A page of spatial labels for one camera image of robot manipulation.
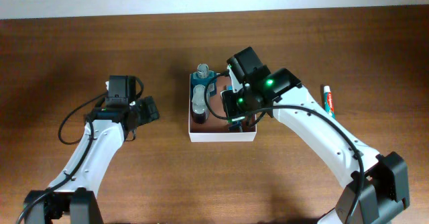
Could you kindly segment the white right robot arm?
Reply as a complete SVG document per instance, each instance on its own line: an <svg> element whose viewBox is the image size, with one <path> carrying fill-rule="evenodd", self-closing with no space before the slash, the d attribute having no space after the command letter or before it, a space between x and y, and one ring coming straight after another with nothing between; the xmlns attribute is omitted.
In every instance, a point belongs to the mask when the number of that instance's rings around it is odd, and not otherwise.
<svg viewBox="0 0 429 224"><path fill-rule="evenodd" d="M410 206L408 167L384 156L331 117L289 70L271 72L253 48L227 60L233 106L242 119L267 113L294 131L332 171L343 193L318 223L390 223Z"/></svg>

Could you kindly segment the blue disposable razor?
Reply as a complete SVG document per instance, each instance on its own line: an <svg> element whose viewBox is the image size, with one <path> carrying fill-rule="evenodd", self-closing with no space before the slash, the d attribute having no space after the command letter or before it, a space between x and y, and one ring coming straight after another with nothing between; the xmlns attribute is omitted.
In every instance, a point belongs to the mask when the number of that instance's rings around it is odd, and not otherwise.
<svg viewBox="0 0 429 224"><path fill-rule="evenodd" d="M241 133L243 132L243 126L241 121L231 122L230 126L228 126L228 130L230 133Z"/></svg>

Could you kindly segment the clear purple liquid bottle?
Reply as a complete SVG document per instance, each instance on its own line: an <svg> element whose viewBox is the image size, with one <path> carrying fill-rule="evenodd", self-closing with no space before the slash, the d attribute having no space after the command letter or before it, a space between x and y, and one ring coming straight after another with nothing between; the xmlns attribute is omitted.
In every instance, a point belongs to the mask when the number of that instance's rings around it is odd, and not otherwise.
<svg viewBox="0 0 429 224"><path fill-rule="evenodd" d="M192 119L195 123L203 124L208 119L210 111L206 106L205 99L208 100L209 91L205 91L204 85L196 85L192 94Z"/></svg>

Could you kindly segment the teal mouthwash bottle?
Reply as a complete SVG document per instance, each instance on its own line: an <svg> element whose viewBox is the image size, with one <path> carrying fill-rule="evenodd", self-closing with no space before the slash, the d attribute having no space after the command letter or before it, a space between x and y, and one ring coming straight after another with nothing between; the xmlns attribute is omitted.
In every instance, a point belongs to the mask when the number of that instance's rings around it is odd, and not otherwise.
<svg viewBox="0 0 429 224"><path fill-rule="evenodd" d="M193 95L193 89L196 85L206 86L207 83L217 75L216 72L209 69L207 64L199 64L197 66L196 72L193 72L190 77L190 89L191 95ZM213 80L208 86L208 92L210 96L213 97L217 94L217 80Z"/></svg>

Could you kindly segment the green red toothpaste tube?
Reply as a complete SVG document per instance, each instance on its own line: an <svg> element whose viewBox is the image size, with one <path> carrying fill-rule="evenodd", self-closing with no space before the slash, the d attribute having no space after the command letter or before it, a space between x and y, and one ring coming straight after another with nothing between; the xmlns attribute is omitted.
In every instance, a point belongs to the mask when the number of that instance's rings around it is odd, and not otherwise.
<svg viewBox="0 0 429 224"><path fill-rule="evenodd" d="M335 119L335 113L334 113L334 105L332 101L332 92L328 85L323 86L323 99L324 99L324 109L325 111L333 118Z"/></svg>

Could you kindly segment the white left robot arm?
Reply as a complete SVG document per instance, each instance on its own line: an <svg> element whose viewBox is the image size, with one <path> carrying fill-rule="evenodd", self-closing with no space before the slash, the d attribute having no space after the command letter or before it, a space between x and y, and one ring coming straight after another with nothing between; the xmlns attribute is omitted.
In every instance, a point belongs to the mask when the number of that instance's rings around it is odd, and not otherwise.
<svg viewBox="0 0 429 224"><path fill-rule="evenodd" d="M63 215L71 223L102 223L97 194L113 156L138 127L159 119L154 98L142 97L136 76L109 77L107 90L93 99L84 133L61 173L45 190L32 190L18 223L51 223Z"/></svg>

